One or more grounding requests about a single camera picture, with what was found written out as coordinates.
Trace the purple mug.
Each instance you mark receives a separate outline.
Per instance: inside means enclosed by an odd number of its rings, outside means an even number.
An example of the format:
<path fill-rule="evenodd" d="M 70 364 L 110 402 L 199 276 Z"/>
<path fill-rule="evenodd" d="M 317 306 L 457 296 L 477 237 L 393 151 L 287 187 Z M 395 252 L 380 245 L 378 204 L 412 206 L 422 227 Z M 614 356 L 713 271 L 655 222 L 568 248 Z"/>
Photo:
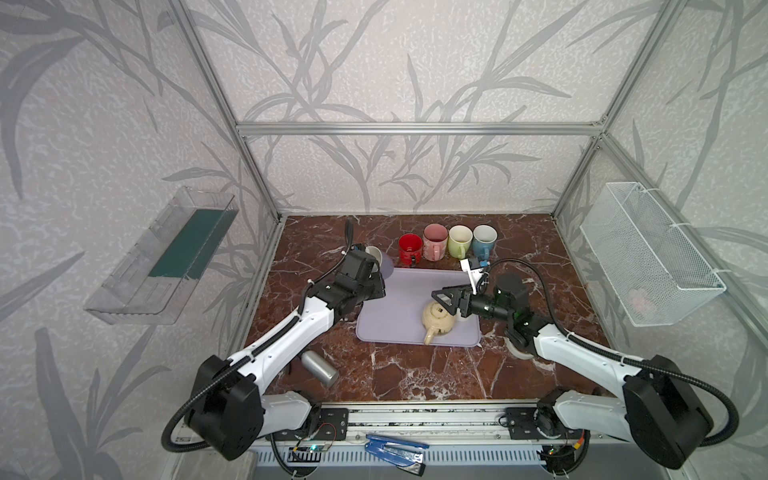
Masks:
<path fill-rule="evenodd" d="M 391 258 L 378 247 L 372 245 L 367 246 L 365 251 L 376 259 L 382 278 L 387 280 L 394 272 L 394 264 Z"/>

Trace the light green mug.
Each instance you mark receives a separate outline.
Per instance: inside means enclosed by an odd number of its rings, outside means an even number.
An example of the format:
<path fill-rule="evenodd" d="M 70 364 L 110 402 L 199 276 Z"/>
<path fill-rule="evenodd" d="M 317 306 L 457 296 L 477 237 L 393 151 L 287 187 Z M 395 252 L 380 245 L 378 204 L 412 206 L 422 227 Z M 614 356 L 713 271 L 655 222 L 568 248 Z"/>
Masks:
<path fill-rule="evenodd" d="M 473 232 L 464 225 L 455 225 L 448 230 L 448 253 L 452 258 L 463 260 L 467 257 L 473 241 Z"/>

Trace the red mug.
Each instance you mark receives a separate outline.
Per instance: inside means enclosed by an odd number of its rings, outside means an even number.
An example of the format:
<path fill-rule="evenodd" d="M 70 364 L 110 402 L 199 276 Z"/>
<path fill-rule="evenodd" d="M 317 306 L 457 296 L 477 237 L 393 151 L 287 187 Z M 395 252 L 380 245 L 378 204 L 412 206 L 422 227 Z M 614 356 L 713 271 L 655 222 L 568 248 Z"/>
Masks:
<path fill-rule="evenodd" d="M 408 233 L 402 235 L 398 240 L 400 262 L 413 267 L 422 259 L 423 241 L 419 235 Z"/>

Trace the pink patterned mug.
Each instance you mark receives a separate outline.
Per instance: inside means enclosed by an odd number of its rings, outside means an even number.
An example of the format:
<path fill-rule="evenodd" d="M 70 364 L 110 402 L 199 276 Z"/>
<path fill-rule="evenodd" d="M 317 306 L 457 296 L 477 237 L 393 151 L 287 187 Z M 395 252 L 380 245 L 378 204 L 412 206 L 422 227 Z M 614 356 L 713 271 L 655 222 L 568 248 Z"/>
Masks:
<path fill-rule="evenodd" d="M 445 226 L 436 223 L 428 225 L 423 231 L 423 258 L 430 262 L 443 259 L 448 238 L 449 233 Z"/>

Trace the blue mug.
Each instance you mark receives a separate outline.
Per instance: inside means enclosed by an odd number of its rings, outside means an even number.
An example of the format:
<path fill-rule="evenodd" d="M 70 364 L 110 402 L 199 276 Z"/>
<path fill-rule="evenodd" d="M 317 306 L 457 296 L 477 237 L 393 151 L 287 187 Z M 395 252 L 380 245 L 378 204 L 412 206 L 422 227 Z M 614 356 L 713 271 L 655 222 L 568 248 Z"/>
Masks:
<path fill-rule="evenodd" d="M 473 230 L 472 252 L 480 261 L 489 261 L 498 239 L 497 231 L 490 225 L 479 225 Z"/>

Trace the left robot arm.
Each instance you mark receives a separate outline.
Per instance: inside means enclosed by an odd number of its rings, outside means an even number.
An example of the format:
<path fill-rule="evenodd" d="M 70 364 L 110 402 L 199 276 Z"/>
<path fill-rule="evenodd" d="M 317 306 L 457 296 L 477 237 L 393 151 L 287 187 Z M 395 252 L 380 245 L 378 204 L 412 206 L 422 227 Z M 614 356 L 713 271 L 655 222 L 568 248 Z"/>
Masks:
<path fill-rule="evenodd" d="M 384 297 L 377 259 L 364 246 L 350 246 L 328 277 L 307 284 L 299 305 L 261 338 L 222 359 L 199 367 L 190 398 L 161 434 L 171 453 L 212 448 L 227 460 L 245 453 L 259 438 L 298 430 L 312 403 L 297 392 L 269 395 L 277 375 L 318 336 L 358 305 Z"/>

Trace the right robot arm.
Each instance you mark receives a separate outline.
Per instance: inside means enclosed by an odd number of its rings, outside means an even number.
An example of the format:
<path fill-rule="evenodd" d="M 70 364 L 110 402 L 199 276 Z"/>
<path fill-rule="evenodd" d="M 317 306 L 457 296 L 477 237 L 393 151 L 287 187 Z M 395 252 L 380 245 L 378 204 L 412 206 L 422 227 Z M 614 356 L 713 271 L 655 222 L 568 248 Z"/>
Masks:
<path fill-rule="evenodd" d="M 568 430 L 607 434 L 634 443 L 663 467 L 679 469 L 697 448 L 723 443 L 738 430 L 737 407 L 719 389 L 682 373 L 664 356 L 627 356 L 535 313 L 516 274 L 502 275 L 490 294 L 468 284 L 435 290 L 431 297 L 450 315 L 504 323 L 515 356 L 562 365 L 606 390 L 601 396 L 557 388 L 540 398 L 535 420 L 545 436 Z"/>

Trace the lavender plastic tray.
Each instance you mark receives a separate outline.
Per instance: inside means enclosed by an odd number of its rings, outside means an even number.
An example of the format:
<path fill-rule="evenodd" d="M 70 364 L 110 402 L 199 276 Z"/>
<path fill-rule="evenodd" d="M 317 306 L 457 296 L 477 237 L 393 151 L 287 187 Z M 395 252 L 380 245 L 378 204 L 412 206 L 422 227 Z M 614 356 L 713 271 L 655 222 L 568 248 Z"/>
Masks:
<path fill-rule="evenodd" d="M 422 312 L 431 293 L 467 282 L 462 271 L 396 268 L 385 280 L 386 295 L 364 303 L 356 335 L 364 342 L 422 346 L 427 335 Z"/>

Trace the clear tape roll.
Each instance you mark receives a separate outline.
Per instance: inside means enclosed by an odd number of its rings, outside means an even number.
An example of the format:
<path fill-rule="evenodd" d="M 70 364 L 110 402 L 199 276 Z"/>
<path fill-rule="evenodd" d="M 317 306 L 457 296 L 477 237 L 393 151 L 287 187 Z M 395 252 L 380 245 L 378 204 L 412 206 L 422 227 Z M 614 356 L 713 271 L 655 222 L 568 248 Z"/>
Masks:
<path fill-rule="evenodd" d="M 504 344 L 508 349 L 508 351 L 510 352 L 510 354 L 515 358 L 518 358 L 520 360 L 531 360 L 533 358 L 532 354 L 519 350 L 509 338 L 504 338 Z"/>

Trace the silver metal can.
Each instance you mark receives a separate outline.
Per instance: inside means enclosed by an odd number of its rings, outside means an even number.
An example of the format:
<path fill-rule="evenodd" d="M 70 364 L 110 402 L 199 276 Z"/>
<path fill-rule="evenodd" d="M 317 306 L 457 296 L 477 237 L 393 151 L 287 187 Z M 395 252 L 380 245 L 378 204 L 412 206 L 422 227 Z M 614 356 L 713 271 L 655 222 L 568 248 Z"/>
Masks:
<path fill-rule="evenodd" d="M 337 382 L 339 371 L 317 352 L 306 350 L 300 359 L 304 368 L 326 388 L 331 388 Z"/>

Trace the blue stapler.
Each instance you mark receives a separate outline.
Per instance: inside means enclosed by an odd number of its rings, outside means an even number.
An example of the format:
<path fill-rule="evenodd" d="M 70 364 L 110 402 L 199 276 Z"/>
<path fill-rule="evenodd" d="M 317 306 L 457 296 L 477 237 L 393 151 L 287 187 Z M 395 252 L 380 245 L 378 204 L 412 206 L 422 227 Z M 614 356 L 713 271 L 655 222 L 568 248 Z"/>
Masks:
<path fill-rule="evenodd" d="M 367 434 L 365 451 L 399 470 L 421 477 L 424 474 L 425 453 L 429 446 L 424 443 L 395 439 L 382 435 Z"/>

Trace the aluminium frame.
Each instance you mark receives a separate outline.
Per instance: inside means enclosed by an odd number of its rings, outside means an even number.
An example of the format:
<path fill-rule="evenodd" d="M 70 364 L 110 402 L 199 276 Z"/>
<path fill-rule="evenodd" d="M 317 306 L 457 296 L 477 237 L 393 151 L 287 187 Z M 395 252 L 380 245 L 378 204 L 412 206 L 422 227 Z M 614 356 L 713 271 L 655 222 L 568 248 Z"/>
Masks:
<path fill-rule="evenodd" d="M 434 213 L 436 200 L 477 174 L 493 140 L 582 136 L 551 211 L 578 271 L 605 301 L 622 345 L 684 346 L 727 376 L 742 422 L 710 455 L 717 465 L 767 457 L 767 5 L 763 1 L 553 1 L 532 20 L 518 1 L 467 22 L 453 1 L 358 1 L 331 54 L 324 47 L 347 4 L 302 1 L 304 34 L 283 19 L 266 38 L 276 1 L 175 1 L 163 25 L 202 49 L 202 73 L 238 148 L 254 138 L 354 135 L 402 149 L 392 183 L 406 196 L 375 199 L 380 152 L 336 147 L 365 213 Z M 721 281 L 707 306 L 672 325 L 643 323 L 581 233 L 596 198 L 593 151 L 645 179 L 678 216 Z"/>

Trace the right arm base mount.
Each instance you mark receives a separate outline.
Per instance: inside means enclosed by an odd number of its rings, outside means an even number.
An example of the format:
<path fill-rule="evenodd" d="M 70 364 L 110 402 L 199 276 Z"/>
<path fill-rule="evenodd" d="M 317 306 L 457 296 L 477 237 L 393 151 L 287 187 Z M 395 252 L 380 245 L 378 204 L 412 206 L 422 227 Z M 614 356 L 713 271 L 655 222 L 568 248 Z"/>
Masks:
<path fill-rule="evenodd" d="M 549 406 L 516 404 L 506 407 L 497 423 L 512 440 L 564 439 L 566 429 Z"/>

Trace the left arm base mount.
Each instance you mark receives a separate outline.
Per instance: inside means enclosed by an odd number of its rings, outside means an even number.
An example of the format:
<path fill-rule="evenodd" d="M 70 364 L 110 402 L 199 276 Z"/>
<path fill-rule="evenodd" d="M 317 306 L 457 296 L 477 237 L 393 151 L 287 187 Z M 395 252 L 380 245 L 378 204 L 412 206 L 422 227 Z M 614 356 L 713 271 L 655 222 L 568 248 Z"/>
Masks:
<path fill-rule="evenodd" d="M 335 441 L 346 438 L 350 410 L 347 408 L 312 409 L 304 423 L 297 429 L 287 431 L 290 440 Z"/>

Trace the clear plastic wall bin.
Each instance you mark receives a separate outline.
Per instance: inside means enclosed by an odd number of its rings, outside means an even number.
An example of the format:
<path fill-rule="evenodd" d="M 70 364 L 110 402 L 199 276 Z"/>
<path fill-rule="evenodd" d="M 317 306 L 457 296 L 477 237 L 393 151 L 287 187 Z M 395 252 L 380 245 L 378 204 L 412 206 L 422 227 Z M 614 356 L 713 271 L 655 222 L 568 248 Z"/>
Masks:
<path fill-rule="evenodd" d="M 174 324 L 238 213 L 231 193 L 179 188 L 84 310 L 109 325 Z"/>

